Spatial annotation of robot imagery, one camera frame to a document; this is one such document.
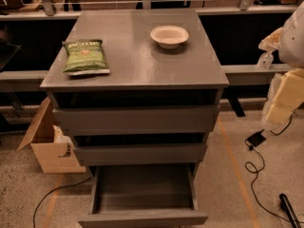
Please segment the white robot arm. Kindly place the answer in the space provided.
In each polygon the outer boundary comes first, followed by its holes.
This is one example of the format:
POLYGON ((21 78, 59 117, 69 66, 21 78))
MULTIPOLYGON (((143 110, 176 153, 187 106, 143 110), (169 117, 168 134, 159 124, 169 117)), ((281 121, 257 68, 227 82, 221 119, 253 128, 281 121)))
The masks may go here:
POLYGON ((293 68, 283 75, 277 73, 271 81, 261 122, 272 130, 288 122, 304 103, 304 2, 258 47, 266 52, 277 50, 279 60, 293 68))

